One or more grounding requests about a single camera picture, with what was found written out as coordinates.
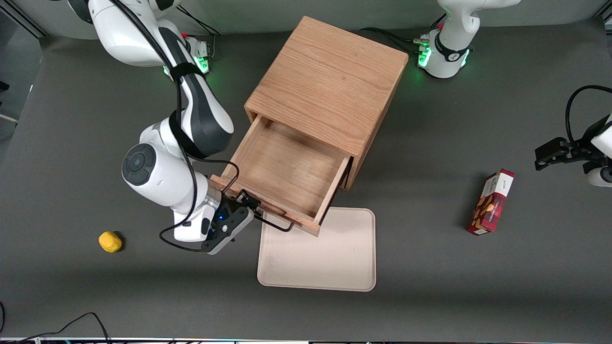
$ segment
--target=gray tabletop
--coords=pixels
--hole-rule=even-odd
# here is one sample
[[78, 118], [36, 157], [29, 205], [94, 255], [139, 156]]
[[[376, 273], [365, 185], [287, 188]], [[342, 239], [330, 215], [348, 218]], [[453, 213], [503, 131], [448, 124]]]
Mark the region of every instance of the gray tabletop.
[[[231, 157], [247, 131], [242, 106], [287, 37], [218, 39], [208, 80], [236, 125], [218, 157]], [[369, 293], [261, 286], [256, 222], [216, 256], [159, 241], [170, 210], [125, 185], [120, 165], [173, 110], [173, 85], [161, 68], [121, 64], [97, 41], [42, 45], [2, 166], [4, 335], [94, 311], [114, 337], [612, 342], [612, 190], [589, 186], [580, 164], [533, 166], [536, 147], [564, 136], [572, 91], [610, 85], [600, 20], [482, 29], [451, 80], [409, 62], [353, 189], [333, 202], [376, 214]], [[580, 95], [576, 136], [611, 103]], [[472, 236], [465, 227], [485, 176], [500, 168], [517, 176], [498, 230]], [[107, 230], [127, 236], [124, 252], [100, 249]], [[65, 334], [100, 336], [93, 320]]]

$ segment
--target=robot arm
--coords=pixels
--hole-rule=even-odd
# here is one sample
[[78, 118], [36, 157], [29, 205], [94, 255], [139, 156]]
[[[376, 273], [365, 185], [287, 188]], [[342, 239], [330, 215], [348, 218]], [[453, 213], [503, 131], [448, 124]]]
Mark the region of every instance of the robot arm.
[[[203, 159], [225, 150], [234, 132], [227, 112], [196, 69], [193, 50], [176, 25], [161, 16], [181, 0], [69, 0], [83, 20], [92, 23], [106, 51], [135, 66], [165, 66], [178, 82], [180, 114], [146, 128], [140, 142], [126, 154], [124, 181], [149, 200], [174, 212], [174, 238], [202, 242], [184, 250], [217, 253], [253, 219], [253, 210], [230, 200], [195, 172], [189, 156]], [[183, 91], [187, 106], [180, 109]]]
[[421, 36], [433, 44], [419, 59], [419, 67], [436, 78], [454, 76], [465, 65], [468, 46], [480, 29], [476, 11], [501, 9], [519, 2], [521, 0], [438, 0], [447, 18], [442, 29], [435, 28]]
[[557, 163], [586, 161], [583, 170], [588, 176], [589, 184], [612, 187], [612, 116], [605, 116], [591, 125], [578, 140], [573, 139], [570, 129], [569, 114], [572, 102], [586, 89], [612, 93], [612, 88], [599, 85], [587, 85], [577, 89], [565, 108], [565, 128], [569, 140], [557, 137], [538, 147], [535, 150], [535, 169], [541, 171]]

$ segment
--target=wooden cabinet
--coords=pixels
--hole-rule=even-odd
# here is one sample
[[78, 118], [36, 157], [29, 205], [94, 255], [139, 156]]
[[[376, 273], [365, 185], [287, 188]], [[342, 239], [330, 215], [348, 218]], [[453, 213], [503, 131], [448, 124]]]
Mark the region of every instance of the wooden cabinet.
[[[252, 126], [232, 161], [261, 208], [317, 236], [336, 190], [349, 190], [408, 55], [303, 17], [247, 100]], [[227, 185], [229, 166], [211, 179]]]

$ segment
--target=black cable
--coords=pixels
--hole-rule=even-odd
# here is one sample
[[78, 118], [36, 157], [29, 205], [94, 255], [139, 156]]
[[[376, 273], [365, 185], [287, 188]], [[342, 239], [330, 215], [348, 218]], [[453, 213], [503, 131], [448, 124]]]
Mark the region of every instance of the black cable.
[[22, 14], [22, 11], [18, 10], [17, 8], [15, 8], [15, 6], [13, 6], [13, 4], [11, 4], [9, 1], [6, 1], [6, 0], [4, 0], [4, 2], [7, 5], [9, 5], [9, 7], [12, 8], [13, 11], [15, 11], [15, 13], [19, 14], [20, 17], [22, 17], [25, 21], [27, 21], [28, 24], [30, 24], [30, 26], [32, 26], [36, 31], [38, 31], [42, 37], [47, 37], [48, 36], [48, 34], [45, 34], [44, 32], [42, 32], [42, 30], [40, 30], [40, 28], [36, 24], [34, 24], [28, 17], [24, 16]]
[[[116, 5], [122, 12], [123, 14], [136, 26], [136, 28], [139, 30], [139, 32], [144, 36], [144, 38], [149, 42], [149, 44], [151, 44], [151, 46], [153, 47], [153, 49], [155, 50], [155, 52], [159, 55], [160, 59], [162, 59], [163, 63], [168, 67], [171, 68], [171, 64], [170, 64], [170, 60], [168, 60], [168, 58], [166, 57], [165, 53], [163, 52], [162, 48], [160, 47], [160, 45], [157, 43], [157, 41], [153, 38], [153, 36], [151, 35], [151, 33], [149, 32], [149, 30], [144, 26], [144, 24], [142, 24], [142, 22], [140, 21], [140, 19], [138, 19], [138, 17], [136, 17], [136, 15], [127, 8], [127, 6], [125, 6], [121, 1], [119, 0], [110, 0], [114, 5]], [[193, 17], [187, 10], [185, 10], [184, 8], [182, 8], [182, 6], [179, 6], [182, 10], [184, 10], [185, 14], [187, 14], [188, 16], [192, 17], [194, 20], [196, 20], [198, 23], [201, 23], [203, 26], [206, 25], [208, 27], [210, 27], [211, 29], [213, 29], [217, 34], [218, 31], [215, 30], [214, 28], [212, 28], [211, 26], [207, 25], [206, 23], [202, 23], [200, 22], [200, 20], [196, 19], [195, 17]], [[182, 94], [181, 94], [181, 79], [182, 78], [178, 78], [177, 80], [174, 81], [174, 84], [176, 85], [176, 120], [177, 123], [181, 124], [181, 119], [182, 119]], [[173, 230], [179, 226], [182, 226], [185, 222], [187, 222], [187, 220], [191, 217], [191, 215], [193, 214], [193, 211], [195, 210], [195, 206], [198, 200], [198, 182], [196, 180], [195, 177], [195, 172], [193, 170], [193, 165], [191, 164], [191, 161], [189, 160], [189, 156], [187, 155], [187, 153], [185, 152], [185, 149], [183, 147], [181, 147], [179, 145], [180, 149], [181, 149], [181, 153], [183, 155], [183, 158], [185, 159], [185, 163], [187, 164], [187, 167], [189, 169], [189, 173], [191, 174], [192, 177], [192, 182], [193, 182], [193, 200], [192, 200], [192, 205], [189, 209], [189, 212], [187, 213], [187, 215], [178, 223], [169, 226], [168, 228], [165, 228], [163, 230], [161, 230], [159, 232], [159, 238], [165, 242], [166, 244], [176, 247], [177, 249], [181, 249], [181, 250], [185, 250], [185, 251], [189, 251], [189, 252], [204, 252], [203, 249], [192, 249], [190, 247], [185, 247], [185, 246], [181, 246], [178, 244], [175, 244], [169, 240], [167, 240], [166, 238], [163, 237], [163, 235], [170, 231]], [[230, 165], [236, 167], [236, 175], [234, 177], [234, 179], [232, 179], [232, 181], [230, 182], [230, 184], [228, 184], [224, 189], [223, 189], [223, 193], [225, 193], [229, 187], [231, 187], [231, 185], [236, 181], [236, 179], [238, 179], [238, 174], [240, 173], [240, 169], [238, 169], [238, 166], [230, 161], [226, 161], [226, 160], [207, 160], [207, 159], [196, 159], [196, 160], [200, 160], [200, 161], [204, 161], [204, 162], [223, 162], [223, 163], [229, 163]]]
[[380, 29], [380, 28], [368, 27], [368, 28], [360, 29], [360, 31], [374, 31], [374, 32], [378, 32], [378, 33], [384, 34], [387, 37], [393, 37], [393, 38], [395, 38], [397, 40], [401, 40], [402, 42], [412, 43], [411, 39], [407, 39], [407, 38], [404, 38], [402, 36], [398, 36], [398, 35], [394, 34], [393, 32], [390, 32], [390, 31], [387, 31], [387, 30], [383, 30], [383, 29]]
[[206, 31], [208, 31], [211, 35], [213, 34], [212, 32], [210, 32], [210, 30], [213, 30], [217, 35], [221, 35], [221, 33], [219, 33], [217, 31], [217, 29], [213, 28], [212, 26], [206, 24], [205, 22], [197, 19], [196, 17], [194, 17], [191, 13], [189, 13], [189, 11], [183, 7], [182, 5], [179, 5], [179, 7], [177, 7], [179, 9], [179, 11], [181, 11], [181, 13], [183, 13], [184, 15], [188, 16], [189, 18], [195, 20], [198, 24], [200, 24], [200, 26], [202, 26], [204, 29], [206, 29]]
[[440, 24], [444, 17], [446, 17], [446, 12], [444, 12], [444, 14], [440, 18], [438, 18], [438, 20], [434, 21], [433, 24], [431, 24], [430, 28], [435, 28], [438, 24]]
[[4, 304], [0, 301], [0, 308], [2, 309], [2, 325], [0, 325], [0, 333], [4, 330], [4, 323], [6, 322], [6, 311], [4, 310]]
[[567, 101], [567, 106], [565, 107], [565, 131], [567, 132], [567, 139], [570, 141], [570, 144], [572, 145], [572, 147], [576, 148], [578, 155], [582, 155], [582, 152], [580, 151], [580, 149], [578, 149], [578, 145], [576, 144], [576, 141], [574, 140], [574, 137], [572, 135], [572, 128], [570, 126], [570, 110], [572, 109], [572, 103], [574, 99], [576, 98], [576, 96], [580, 92], [584, 91], [585, 89], [598, 89], [599, 91], [605, 91], [607, 93], [612, 93], [612, 88], [609, 88], [609, 87], [600, 86], [600, 85], [586, 85], [574, 91], [574, 93], [570, 96], [569, 100]]
[[38, 36], [33, 33], [32, 31], [30, 31], [30, 29], [28, 29], [27, 26], [25, 26], [22, 22], [19, 21], [19, 19], [15, 18], [15, 16], [13, 16], [9, 11], [7, 11], [4, 7], [0, 6], [0, 9], [9, 17], [13, 18], [13, 20], [15, 22], [17, 22], [22, 28], [24, 28], [26, 31], [28, 31], [28, 33], [30, 33], [30, 35], [36, 37], [36, 39], [38, 39]]
[[95, 317], [95, 319], [98, 321], [98, 323], [100, 324], [100, 328], [102, 328], [102, 333], [104, 333], [104, 339], [106, 339], [107, 344], [111, 344], [111, 337], [108, 335], [108, 332], [106, 331], [106, 328], [104, 327], [104, 324], [102, 324], [102, 320], [100, 320], [100, 318], [98, 317], [98, 314], [96, 314], [94, 312], [87, 312], [87, 313], [79, 316], [78, 318], [76, 318], [73, 321], [71, 321], [71, 322], [67, 323], [66, 325], [64, 325], [64, 327], [62, 327], [62, 329], [57, 331], [57, 332], [44, 332], [44, 333], [41, 333], [41, 334], [30, 336], [30, 337], [22, 339], [22, 340], [17, 340], [17, 341], [11, 342], [11, 344], [25, 343], [28, 340], [32, 340], [34, 338], [44, 337], [44, 336], [47, 336], [47, 335], [60, 334], [63, 330], [67, 329], [70, 325], [72, 325], [73, 323], [76, 323], [78, 320], [80, 320], [80, 319], [82, 319], [85, 316], [88, 316], [90, 314], [93, 315]]
[[232, 165], [235, 169], [236, 169], [236, 174], [234, 175], [234, 177], [231, 179], [231, 181], [228, 183], [228, 185], [226, 185], [223, 190], [221, 191], [221, 194], [225, 195], [225, 193], [230, 189], [230, 187], [232, 185], [234, 185], [234, 183], [236, 182], [236, 180], [238, 180], [238, 176], [240, 175], [240, 168], [238, 167], [238, 165], [236, 165], [235, 163], [229, 161], [229, 160], [214, 160], [214, 159], [199, 159], [196, 157], [192, 157], [193, 160], [199, 161], [199, 162], [209, 162], [209, 163], [225, 163], [227, 165]]
[[[176, 80], [175, 82], [176, 84], [176, 120], [177, 122], [181, 123], [181, 113], [182, 113], [182, 99], [181, 99], [181, 87], [179, 85], [179, 80]], [[203, 249], [192, 249], [190, 247], [186, 247], [186, 246], [181, 246], [179, 244], [175, 244], [169, 240], [167, 240], [166, 238], [163, 237], [164, 233], [166, 233], [167, 231], [171, 231], [179, 226], [182, 226], [185, 222], [187, 222], [187, 220], [191, 217], [191, 215], [193, 214], [193, 210], [195, 209], [195, 204], [198, 200], [198, 181], [195, 179], [195, 172], [193, 170], [193, 165], [191, 164], [191, 161], [189, 161], [189, 156], [187, 155], [187, 153], [185, 152], [185, 149], [183, 149], [183, 147], [181, 145], [179, 145], [181, 152], [183, 154], [183, 158], [185, 158], [185, 162], [187, 163], [187, 167], [189, 168], [189, 173], [191, 174], [192, 177], [192, 182], [193, 182], [193, 200], [192, 200], [192, 205], [191, 208], [189, 209], [189, 212], [187, 213], [187, 216], [185, 216], [184, 219], [182, 219], [181, 221], [179, 221], [178, 223], [171, 225], [168, 228], [163, 229], [161, 232], [159, 232], [159, 238], [165, 242], [166, 244], [170, 245], [170, 246], [174, 246], [177, 249], [181, 249], [181, 250], [185, 250], [185, 251], [189, 251], [189, 252], [204, 252]]]
[[[177, 9], [179, 10], [179, 12], [180, 12], [180, 13], [183, 13], [184, 15], [186, 15], [186, 16], [188, 16], [188, 17], [190, 17], [191, 19], [194, 19], [194, 18], [193, 18], [193, 17], [192, 17], [192, 16], [191, 16], [191, 15], [190, 15], [188, 12], [186, 12], [186, 11], [185, 11], [185, 10], [184, 10], [182, 7], [177, 7]], [[203, 23], [200, 23], [200, 21], [199, 21], [199, 20], [197, 20], [197, 19], [194, 19], [194, 20], [195, 20], [195, 21], [196, 21], [196, 23], [198, 23], [198, 24], [199, 24], [201, 27], [203, 27], [203, 28], [204, 28], [204, 30], [208, 31], [208, 34], [209, 34], [209, 35], [211, 35], [211, 36], [212, 36], [212, 35], [214, 35], [214, 34], [212, 33], [212, 31], [211, 31], [209, 28], [207, 28], [205, 25], [203, 25]]]
[[404, 43], [413, 43], [411, 39], [407, 39], [401, 36], [394, 34], [393, 32], [389, 32], [387, 30], [379, 29], [379, 28], [363, 28], [360, 31], [373, 31], [383, 34], [387, 37], [399, 50], [404, 51], [405, 53], [412, 53], [408, 47], [403, 46]]
[[[136, 15], [134, 14], [134, 12], [132, 12], [125, 4], [123, 4], [120, 0], [110, 0], [115, 6], [117, 6], [117, 8], [119, 10], [121, 10], [121, 12], [123, 12], [123, 14], [132, 22], [132, 24], [134, 24], [134, 26], [136, 26], [136, 28], [138, 29], [138, 31], [144, 36], [144, 38], [147, 40], [147, 42], [149, 44], [151, 44], [151, 47], [153, 48], [153, 50], [155, 50], [155, 52], [157, 53], [157, 55], [159, 55], [159, 58], [162, 60], [162, 62], [168, 67], [171, 68], [172, 65], [170, 63], [170, 60], [166, 57], [165, 53], [163, 52], [162, 48], [160, 47], [160, 45], [157, 43], [157, 41], [153, 38], [153, 36], [151, 35], [151, 33], [149, 32], [149, 30], [144, 26], [144, 24], [140, 21], [140, 19], [138, 19], [138, 17], [136, 17]], [[174, 81], [174, 84], [176, 85], [176, 120], [177, 122], [181, 123], [181, 113], [182, 113], [182, 94], [181, 94], [181, 78], [178, 78], [177, 80]], [[195, 172], [193, 170], [193, 166], [191, 164], [191, 161], [189, 161], [189, 156], [187, 155], [187, 153], [185, 152], [185, 149], [183, 149], [183, 147], [180, 147], [183, 158], [185, 159], [185, 163], [187, 164], [187, 167], [189, 168], [189, 173], [191, 174], [192, 177], [192, 182], [193, 182], [193, 201], [192, 201], [192, 205], [191, 208], [189, 209], [189, 212], [187, 213], [187, 216], [185, 216], [184, 219], [182, 219], [180, 222], [178, 222], [175, 225], [172, 225], [168, 228], [165, 228], [164, 230], [162, 230], [161, 232], [159, 232], [159, 238], [169, 244], [172, 245], [174, 247], [177, 247], [179, 249], [182, 250], [186, 250], [186, 251], [190, 251], [190, 252], [203, 252], [203, 250], [197, 250], [197, 249], [191, 249], [189, 247], [184, 247], [184, 246], [180, 246], [177, 245], [173, 242], [170, 242], [168, 240], [166, 240], [163, 237], [163, 234], [166, 233], [169, 230], [173, 230], [179, 226], [182, 226], [185, 222], [187, 222], [187, 220], [189, 219], [189, 217], [191, 217], [191, 215], [193, 214], [193, 210], [195, 209], [195, 205], [198, 199], [198, 182], [195, 178]]]
[[612, 2], [609, 4], [604, 4], [602, 8], [599, 9], [599, 11], [597, 11], [597, 15], [603, 15], [607, 10], [610, 9], [610, 7], [612, 7]]

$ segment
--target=yellow sponge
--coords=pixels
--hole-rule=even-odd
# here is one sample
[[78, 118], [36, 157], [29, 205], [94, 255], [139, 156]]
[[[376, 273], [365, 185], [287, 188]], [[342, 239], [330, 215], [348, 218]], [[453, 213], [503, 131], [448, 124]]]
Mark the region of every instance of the yellow sponge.
[[98, 238], [98, 242], [104, 251], [114, 253], [121, 249], [123, 242], [121, 238], [113, 232], [104, 232]]

